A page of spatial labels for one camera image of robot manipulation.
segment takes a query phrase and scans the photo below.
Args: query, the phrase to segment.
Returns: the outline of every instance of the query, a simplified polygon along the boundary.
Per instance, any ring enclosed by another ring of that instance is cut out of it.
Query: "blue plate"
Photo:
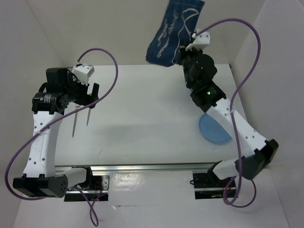
[[[225,129],[208,114],[200,118],[199,129],[203,137],[214,144],[222,145],[232,139]]]

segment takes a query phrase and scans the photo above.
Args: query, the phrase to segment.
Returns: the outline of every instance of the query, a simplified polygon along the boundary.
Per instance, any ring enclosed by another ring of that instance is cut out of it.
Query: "blue circular lid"
[[[203,114],[200,118],[199,129],[203,137],[214,144],[225,144],[232,139],[226,130],[208,114]]]

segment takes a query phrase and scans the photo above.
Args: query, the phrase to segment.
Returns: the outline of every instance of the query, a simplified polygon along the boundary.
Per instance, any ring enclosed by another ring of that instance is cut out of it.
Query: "navy blue pouch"
[[[170,0],[161,27],[150,43],[146,60],[165,67],[174,65],[179,47],[191,39],[198,22],[202,0]]]

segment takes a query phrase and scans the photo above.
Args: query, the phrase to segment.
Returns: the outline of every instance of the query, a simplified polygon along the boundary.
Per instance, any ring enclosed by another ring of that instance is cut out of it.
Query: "white wall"
[[[0,213],[2,228],[13,227],[20,200],[4,185],[4,171],[15,151],[31,136],[31,100],[45,82],[45,70],[59,58],[24,0],[2,0],[0,7]],[[27,151],[10,179],[22,174]]]
[[[205,0],[198,28],[227,17],[253,22],[265,0]],[[27,0],[60,59],[74,64],[79,53],[92,47],[106,48],[121,65],[146,64],[149,43],[160,27],[167,0]],[[247,29],[226,24],[212,30],[206,49],[216,63],[232,62]],[[93,65],[110,65],[100,53],[86,57]]]
[[[271,170],[289,225],[299,228],[304,214],[304,9],[297,0],[266,0],[254,25],[262,53],[241,98],[248,120],[280,144]],[[256,48],[250,34],[233,65],[238,83]]]

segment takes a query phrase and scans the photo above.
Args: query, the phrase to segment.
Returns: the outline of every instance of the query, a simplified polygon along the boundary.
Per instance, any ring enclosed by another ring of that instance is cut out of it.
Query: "scratch mark on table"
[[[101,148],[101,150],[100,150],[100,152],[99,152],[99,154],[98,154],[98,156],[101,154],[101,152],[103,151],[103,147]]]

